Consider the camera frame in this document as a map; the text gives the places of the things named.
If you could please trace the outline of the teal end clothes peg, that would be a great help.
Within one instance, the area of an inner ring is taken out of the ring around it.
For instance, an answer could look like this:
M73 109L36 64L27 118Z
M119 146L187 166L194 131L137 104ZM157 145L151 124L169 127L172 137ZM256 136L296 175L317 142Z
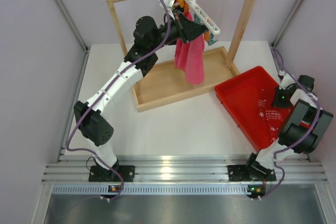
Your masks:
M209 39L208 39L208 41L207 41L207 44L209 45L209 46L211 46L211 45L213 45L214 43L216 43L217 42L217 39L215 39L214 38L214 35L212 34L212 33L210 33L210 35L209 35Z

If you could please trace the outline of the white clip hanger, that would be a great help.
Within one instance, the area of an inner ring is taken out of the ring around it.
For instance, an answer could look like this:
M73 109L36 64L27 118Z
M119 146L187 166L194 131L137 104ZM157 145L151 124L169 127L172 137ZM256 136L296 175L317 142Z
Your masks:
M220 28L213 22L213 20L206 14L206 12L199 6L196 0L183 0L189 8L198 17L200 22L206 26L206 28L213 35L220 34Z

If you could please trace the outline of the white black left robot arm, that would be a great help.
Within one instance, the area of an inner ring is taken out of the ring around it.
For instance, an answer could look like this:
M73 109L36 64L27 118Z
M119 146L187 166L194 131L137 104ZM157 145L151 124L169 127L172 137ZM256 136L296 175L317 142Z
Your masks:
M90 182L118 181L122 167L111 146L113 127L107 114L134 84L144 78L158 60L156 51L165 45L195 42L208 30L209 18L195 14L195 20L185 16L180 8L164 15L165 24L157 26L150 16L138 19L133 32L134 44L110 80L90 99L74 106L77 129L94 152L95 165L90 167Z

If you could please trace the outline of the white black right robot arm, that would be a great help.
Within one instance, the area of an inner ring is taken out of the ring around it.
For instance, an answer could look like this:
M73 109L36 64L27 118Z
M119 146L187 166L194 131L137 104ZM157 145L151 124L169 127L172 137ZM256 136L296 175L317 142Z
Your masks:
M314 78L301 75L294 80L284 72L279 77L281 83L275 89L271 107L260 105L260 115L269 122L276 118L278 109L290 109L290 112L279 127L270 127L269 132L276 135L272 143L250 155L245 166L250 180L274 181L276 164L295 154L314 151L333 120L333 114L317 104L312 92Z

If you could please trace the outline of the pink towel sock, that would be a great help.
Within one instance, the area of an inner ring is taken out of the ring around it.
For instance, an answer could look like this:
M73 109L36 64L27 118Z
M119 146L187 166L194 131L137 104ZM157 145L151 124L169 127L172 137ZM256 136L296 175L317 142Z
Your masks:
M190 43L176 42L174 67L184 71L185 79L190 84L201 84L204 77L203 52L205 49L204 35L201 34Z

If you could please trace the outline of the red patterned sock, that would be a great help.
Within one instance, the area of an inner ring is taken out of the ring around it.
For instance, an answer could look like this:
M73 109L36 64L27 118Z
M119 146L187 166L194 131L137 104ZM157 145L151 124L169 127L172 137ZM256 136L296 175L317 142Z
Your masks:
M275 91L261 89L258 97L258 117L266 123L268 139L274 142L278 139L278 130L290 112L289 108L276 108L272 105Z

